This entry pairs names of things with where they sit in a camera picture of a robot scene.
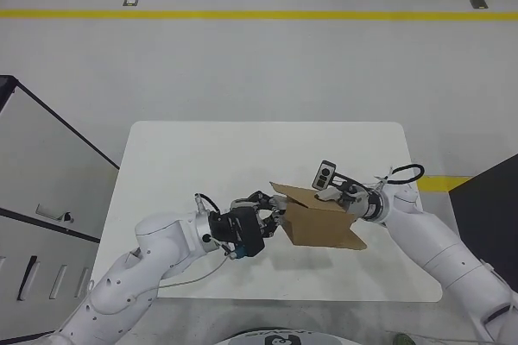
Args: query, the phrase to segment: black cable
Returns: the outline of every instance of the black cable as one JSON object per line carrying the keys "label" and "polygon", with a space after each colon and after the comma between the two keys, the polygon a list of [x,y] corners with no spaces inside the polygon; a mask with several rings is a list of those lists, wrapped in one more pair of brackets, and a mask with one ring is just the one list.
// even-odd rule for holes
{"label": "black cable", "polygon": [[388,185],[406,185],[406,184],[409,184],[409,183],[412,183],[418,179],[420,179],[422,176],[424,176],[424,172],[426,171],[424,169],[423,166],[421,166],[420,164],[409,164],[407,166],[400,166],[398,168],[396,168],[393,172],[393,173],[398,173],[398,172],[402,172],[404,170],[408,170],[408,169],[414,169],[414,168],[417,168],[420,170],[420,172],[418,173],[418,175],[412,177],[411,179],[404,179],[404,180],[395,180],[395,179],[389,179],[388,180]]}
{"label": "black cable", "polygon": [[217,207],[217,205],[211,200],[211,198],[207,197],[205,194],[198,193],[199,197],[205,199],[206,202],[209,203],[215,209],[215,211],[220,215],[221,210]]}

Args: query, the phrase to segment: cabinet door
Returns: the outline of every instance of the cabinet door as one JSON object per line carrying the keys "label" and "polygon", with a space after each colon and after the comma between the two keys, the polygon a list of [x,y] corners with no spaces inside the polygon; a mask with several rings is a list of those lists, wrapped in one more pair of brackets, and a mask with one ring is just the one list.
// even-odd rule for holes
{"label": "cabinet door", "polygon": [[111,163],[16,89],[0,114],[0,208],[100,238],[116,178]]}
{"label": "cabinet door", "polygon": [[85,297],[97,251],[97,243],[0,216],[0,340],[59,328]]}

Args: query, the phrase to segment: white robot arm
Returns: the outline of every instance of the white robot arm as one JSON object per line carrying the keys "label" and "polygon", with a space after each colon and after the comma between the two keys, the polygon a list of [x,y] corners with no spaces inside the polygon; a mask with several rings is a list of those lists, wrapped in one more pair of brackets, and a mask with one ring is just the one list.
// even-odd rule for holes
{"label": "white robot arm", "polygon": [[[412,167],[421,168],[411,165],[398,169]],[[316,183],[324,168],[330,176],[320,188]],[[321,189],[317,193],[320,199],[337,200],[348,212],[385,224],[402,251],[462,305],[480,342],[518,345],[518,294],[489,264],[476,258],[439,218],[418,209],[418,192],[407,184],[409,180],[388,181],[389,177],[385,177],[369,188],[337,174],[335,169],[336,165],[323,161],[313,182],[313,187]],[[345,182],[331,183],[333,176]]]}
{"label": "white robot arm", "polygon": [[[255,193],[221,214],[206,210],[149,216],[136,225],[139,248],[121,255],[60,329],[37,343],[110,345],[123,337],[157,298],[160,281],[184,272],[198,258],[222,248],[231,259],[255,256],[279,222],[275,198]],[[259,210],[273,211],[261,219]]]}

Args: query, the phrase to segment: wire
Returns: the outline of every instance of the wire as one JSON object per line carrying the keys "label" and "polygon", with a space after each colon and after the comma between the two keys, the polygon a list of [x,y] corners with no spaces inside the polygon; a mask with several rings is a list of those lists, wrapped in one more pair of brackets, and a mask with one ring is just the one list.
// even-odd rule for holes
{"label": "wire", "polygon": [[412,183],[418,179],[420,179],[422,176],[424,176],[424,173],[426,172],[426,169],[424,169],[423,166],[421,166],[420,164],[409,164],[409,165],[406,165],[406,166],[400,166],[400,167],[397,167],[396,169],[394,169],[391,174],[393,175],[394,173],[398,173],[398,172],[402,172],[404,170],[408,170],[408,169],[414,169],[414,168],[417,168],[419,169],[419,173],[415,176],[413,176],[411,179],[404,179],[404,180],[401,180],[401,179],[389,179],[387,181],[387,184],[388,185],[406,185],[406,184],[409,184],[409,183]]}
{"label": "wire", "polygon": [[221,210],[217,207],[217,205],[211,200],[211,198],[207,197],[205,194],[198,193],[199,197],[205,199],[206,202],[209,203],[215,209],[217,213],[221,213]]}
{"label": "wire", "polygon": [[212,270],[211,272],[209,272],[208,274],[204,275],[203,277],[200,277],[200,278],[197,278],[197,279],[193,279],[193,280],[188,280],[188,281],[183,281],[181,283],[174,283],[174,284],[168,284],[168,285],[160,285],[160,286],[157,286],[157,287],[152,287],[152,288],[149,288],[148,290],[144,290],[143,292],[140,292],[136,295],[136,298],[138,298],[140,295],[142,295],[143,293],[146,293],[146,292],[150,292],[152,290],[159,290],[159,289],[166,289],[168,287],[175,287],[175,286],[180,286],[180,285],[186,285],[186,284],[192,284],[192,283],[197,283],[199,282],[200,280],[203,280],[207,277],[209,277],[210,275],[214,274],[216,271],[218,271],[218,269],[224,265],[224,263],[228,260],[228,256],[224,257],[224,260],[220,263],[220,265],[217,266],[217,268],[215,268],[214,270]]}

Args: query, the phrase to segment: white tabletop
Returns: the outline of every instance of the white tabletop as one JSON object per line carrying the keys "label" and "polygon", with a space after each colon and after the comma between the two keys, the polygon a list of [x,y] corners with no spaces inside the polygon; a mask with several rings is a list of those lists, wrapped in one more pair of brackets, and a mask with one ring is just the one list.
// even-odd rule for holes
{"label": "white tabletop", "polygon": [[[161,211],[195,210],[201,192],[222,209],[269,181],[310,187],[320,161],[375,182],[390,166],[410,163],[401,125],[393,122],[138,122],[130,131],[92,278],[137,247],[134,226]],[[376,224],[357,221],[361,251],[293,246],[278,229],[255,258],[227,261],[198,283],[160,297],[324,301],[436,302],[439,283],[416,266]],[[198,278],[224,258],[195,261],[168,283]]]}

